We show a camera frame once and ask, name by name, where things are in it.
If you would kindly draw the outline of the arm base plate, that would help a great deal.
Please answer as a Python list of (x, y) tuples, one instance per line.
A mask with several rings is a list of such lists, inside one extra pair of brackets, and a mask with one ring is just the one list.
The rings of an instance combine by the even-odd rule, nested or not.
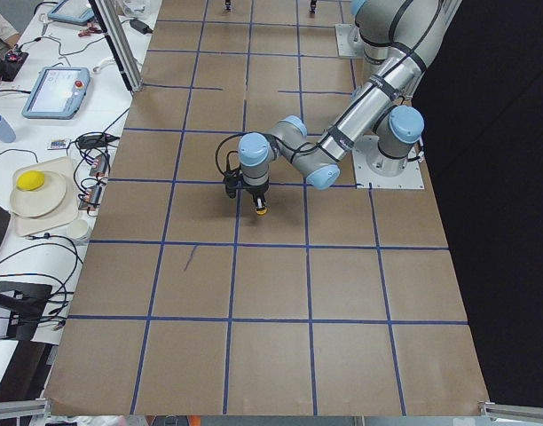
[(424, 190), (415, 148), (411, 146), (406, 157), (394, 160), (382, 154), (378, 140), (377, 136), (365, 135), (353, 147), (356, 186), (363, 189)]
[(360, 59), (363, 56), (364, 42), (355, 24), (335, 24), (334, 32), (339, 58)]

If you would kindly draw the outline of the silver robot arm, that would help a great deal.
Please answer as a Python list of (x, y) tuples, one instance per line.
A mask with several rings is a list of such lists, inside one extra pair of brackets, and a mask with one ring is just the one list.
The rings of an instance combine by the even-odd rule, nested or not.
[(379, 137), (375, 152), (382, 157), (383, 174), (405, 163), (423, 132), (422, 115), (395, 101), (413, 79), (425, 73), (439, 51), (446, 31), (443, 2), (355, 1), (351, 13), (365, 47), (383, 48), (386, 53), (355, 90), (347, 108), (316, 144), (308, 141), (306, 127), (294, 115), (266, 132), (243, 135), (238, 145), (240, 166), (223, 173), (228, 196), (247, 191), (259, 214), (266, 211), (269, 165), (279, 157), (308, 184), (324, 190), (339, 177), (339, 161), (367, 131)]

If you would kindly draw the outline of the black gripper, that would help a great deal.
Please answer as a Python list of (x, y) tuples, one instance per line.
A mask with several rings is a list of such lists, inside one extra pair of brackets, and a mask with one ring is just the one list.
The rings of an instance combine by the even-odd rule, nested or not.
[(268, 185), (246, 185), (246, 190), (252, 195), (254, 203), (266, 203), (265, 193), (268, 191)]

